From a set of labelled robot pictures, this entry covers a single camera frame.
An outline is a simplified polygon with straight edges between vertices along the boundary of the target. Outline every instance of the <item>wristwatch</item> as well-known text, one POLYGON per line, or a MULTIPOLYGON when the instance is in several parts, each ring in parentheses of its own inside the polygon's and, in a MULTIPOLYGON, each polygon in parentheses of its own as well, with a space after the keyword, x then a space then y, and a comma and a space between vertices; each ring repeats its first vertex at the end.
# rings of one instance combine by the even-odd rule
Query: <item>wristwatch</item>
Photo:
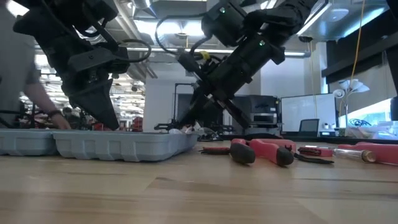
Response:
POLYGON ((47 113, 47 116, 49 118, 52 118, 54 115, 59 114, 61 116, 63 116, 62 112, 60 110, 53 110, 47 113))

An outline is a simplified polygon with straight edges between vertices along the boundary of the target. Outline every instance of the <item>desk lamp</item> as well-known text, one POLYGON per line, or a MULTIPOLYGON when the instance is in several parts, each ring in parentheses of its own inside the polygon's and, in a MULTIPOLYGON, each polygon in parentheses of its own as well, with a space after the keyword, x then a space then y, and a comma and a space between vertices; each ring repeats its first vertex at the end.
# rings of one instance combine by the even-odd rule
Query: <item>desk lamp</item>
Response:
POLYGON ((348 97, 353 93, 363 93, 369 91, 369 87, 364 85, 364 83, 358 81, 358 79, 351 80, 341 80, 338 82, 341 89, 337 89, 333 92, 333 95, 337 99, 341 99, 344 103, 346 110, 346 128, 348 127, 348 97))

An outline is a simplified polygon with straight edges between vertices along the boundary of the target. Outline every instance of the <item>workbench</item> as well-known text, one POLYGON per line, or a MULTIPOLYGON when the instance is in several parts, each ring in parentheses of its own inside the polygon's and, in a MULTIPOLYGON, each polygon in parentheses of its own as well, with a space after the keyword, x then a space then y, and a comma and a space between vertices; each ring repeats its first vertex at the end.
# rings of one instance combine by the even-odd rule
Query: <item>workbench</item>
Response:
POLYGON ((0 157, 1 224, 396 223, 398 167, 190 152, 159 163, 0 157))

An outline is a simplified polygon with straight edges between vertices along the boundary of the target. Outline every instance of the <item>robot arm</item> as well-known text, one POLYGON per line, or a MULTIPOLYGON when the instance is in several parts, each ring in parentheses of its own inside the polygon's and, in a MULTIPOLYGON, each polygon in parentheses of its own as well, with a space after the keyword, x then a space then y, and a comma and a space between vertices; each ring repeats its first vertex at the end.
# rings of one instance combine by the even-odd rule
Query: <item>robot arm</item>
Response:
POLYGON ((201 26, 206 38, 215 36, 226 47, 236 50, 221 62, 199 65, 195 55, 180 52, 177 60, 196 74, 195 98, 190 109, 169 128, 180 128, 200 119, 211 105, 228 110, 244 128, 250 119, 232 103, 234 94, 269 60, 280 64, 285 60, 283 45, 297 33, 310 15, 317 0, 286 0, 273 9, 246 14, 231 0, 221 0, 203 16, 201 26))
POLYGON ((18 17, 14 31, 31 35, 46 54, 49 64, 62 79, 62 90, 71 105, 79 106, 111 129, 119 127, 109 91, 113 80, 110 73, 125 73, 131 62, 140 62, 150 55, 150 46, 140 40, 129 40, 149 48, 145 57, 130 60, 127 49, 120 47, 104 29, 118 10, 113 0, 16 0, 27 7, 18 17), (97 31, 88 33, 93 26, 97 31), (80 34, 102 35, 106 42, 91 45, 80 34))

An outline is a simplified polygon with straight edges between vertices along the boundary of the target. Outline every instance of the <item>tray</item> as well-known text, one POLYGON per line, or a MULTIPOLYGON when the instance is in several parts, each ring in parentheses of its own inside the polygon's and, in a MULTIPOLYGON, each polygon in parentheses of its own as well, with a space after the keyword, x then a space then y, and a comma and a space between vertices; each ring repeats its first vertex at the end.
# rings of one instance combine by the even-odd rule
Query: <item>tray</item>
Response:
POLYGON ((0 129, 0 155, 44 156, 56 153, 50 130, 0 129))
POLYGON ((197 143, 195 134, 123 133, 106 131, 56 131, 58 152, 66 158, 163 161, 197 143))

